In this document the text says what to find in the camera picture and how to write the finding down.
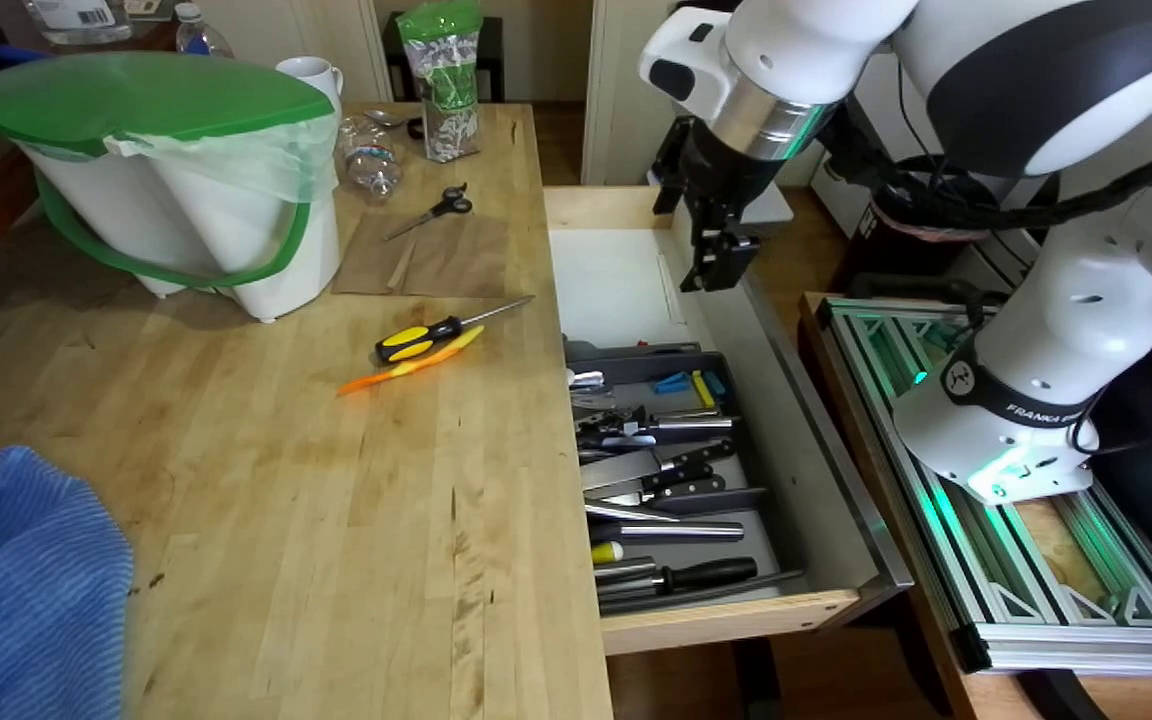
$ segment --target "open drawer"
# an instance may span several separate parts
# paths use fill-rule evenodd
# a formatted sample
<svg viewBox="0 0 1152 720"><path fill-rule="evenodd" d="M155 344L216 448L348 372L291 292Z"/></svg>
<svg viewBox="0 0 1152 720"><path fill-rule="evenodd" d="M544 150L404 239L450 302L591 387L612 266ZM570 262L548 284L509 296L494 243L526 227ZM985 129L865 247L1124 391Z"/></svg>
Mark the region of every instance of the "open drawer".
<svg viewBox="0 0 1152 720"><path fill-rule="evenodd" d="M701 344L722 357L741 397L750 484L769 487L749 541L774 587L603 615L607 658L785 636L892 600L910 585L902 558L851 468L786 332L741 284L680 296L673 258L688 254L650 215L650 189L548 189L548 238L562 338L597 350Z"/></svg>

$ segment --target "screwdriver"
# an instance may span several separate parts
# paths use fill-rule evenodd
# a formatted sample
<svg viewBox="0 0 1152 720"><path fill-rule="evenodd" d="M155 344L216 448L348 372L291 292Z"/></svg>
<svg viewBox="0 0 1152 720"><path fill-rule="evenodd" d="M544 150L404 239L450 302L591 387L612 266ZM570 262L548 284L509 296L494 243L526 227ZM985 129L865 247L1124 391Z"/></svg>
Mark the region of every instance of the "screwdriver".
<svg viewBox="0 0 1152 720"><path fill-rule="evenodd" d="M482 321L490 321L490 316L500 316L500 311L513 311L513 308L519 308L519 304L526 304L530 296L524 296L524 302L509 302L509 304L494 304L494 308L482 308L482 311L474 311L474 316L444 316L444 321L434 321L434 323L417 323L417 328L401 328L401 332L387 332L387 338L378 338L378 344L377 344L377 361L378 363L401 363L401 361L413 361L413 357L422 357L422 351L433 351L434 344L444 344L444 340L456 340L459 332L466 332L466 328L474 328L474 323L482 323Z"/></svg>

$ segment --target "blue towel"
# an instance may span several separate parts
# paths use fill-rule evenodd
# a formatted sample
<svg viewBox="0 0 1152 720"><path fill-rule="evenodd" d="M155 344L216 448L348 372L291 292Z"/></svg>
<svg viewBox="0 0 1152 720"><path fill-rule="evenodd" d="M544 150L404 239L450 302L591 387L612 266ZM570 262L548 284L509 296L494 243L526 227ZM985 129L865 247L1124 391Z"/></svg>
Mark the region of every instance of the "blue towel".
<svg viewBox="0 0 1152 720"><path fill-rule="evenodd" d="M0 720L118 715L131 552L99 501L0 452Z"/></svg>

